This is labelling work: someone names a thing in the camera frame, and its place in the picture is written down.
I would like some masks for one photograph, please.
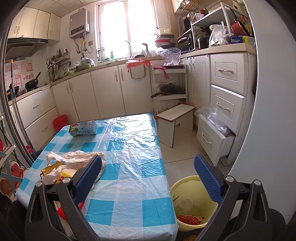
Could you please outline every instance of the ceiling tile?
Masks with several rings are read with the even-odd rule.
[[[95,2],[96,0],[80,0],[84,5]]]
[[[37,7],[43,0],[30,0],[26,6],[28,7]]]
[[[69,12],[71,12],[70,9],[67,9],[65,7],[61,8],[60,10],[58,10],[55,15],[58,15],[59,17],[65,16],[66,14],[68,14]]]
[[[83,4],[80,1],[75,1],[73,3],[70,3],[69,5],[66,6],[67,9],[70,9],[71,11],[74,11],[80,7],[82,7]]]
[[[56,13],[61,8],[63,8],[63,6],[61,4],[55,3],[54,5],[50,6],[48,9],[46,9],[46,11],[48,11],[50,13]]]
[[[48,9],[50,6],[54,5],[54,1],[53,0],[44,0],[42,3],[40,3],[36,8],[41,9],[41,10],[46,10]]]
[[[75,2],[76,0],[59,0],[58,3],[63,5],[63,6],[67,6],[72,2]]]

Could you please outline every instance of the frying pan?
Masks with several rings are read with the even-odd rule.
[[[150,96],[150,98],[154,98],[159,95],[182,95],[186,93],[186,90],[178,85],[174,85],[172,83],[169,83],[167,85],[164,85],[160,88],[161,92],[155,93],[154,95]]]
[[[31,89],[35,88],[38,85],[38,77],[39,77],[39,75],[41,75],[41,71],[38,73],[38,75],[36,76],[35,79],[30,80],[25,84],[26,90],[31,90]]]
[[[248,30],[246,29],[246,27],[240,21],[237,20],[237,16],[236,16],[236,14],[234,13],[234,11],[232,10],[231,7],[230,7],[230,11],[233,13],[233,16],[234,16],[234,23],[231,25],[231,29],[232,29],[233,33],[236,36],[248,36],[248,37],[250,37],[250,34],[249,34]]]

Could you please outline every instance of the wooden stool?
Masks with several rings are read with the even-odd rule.
[[[193,131],[194,106],[180,104],[157,115],[158,140],[169,147],[174,145],[175,125]]]

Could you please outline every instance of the trash can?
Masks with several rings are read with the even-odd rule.
[[[179,231],[188,232],[193,229],[203,228],[215,212],[218,203],[211,200],[199,176],[189,176],[177,181],[170,189],[173,206],[175,209]],[[190,225],[179,219],[184,218],[199,220],[198,225]]]

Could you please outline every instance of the plastic table cover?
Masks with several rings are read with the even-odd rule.
[[[46,146],[16,196],[28,207],[49,151],[101,151],[106,169],[82,208],[102,240],[175,240],[178,225],[151,114],[97,121],[97,135],[72,137],[65,126]]]

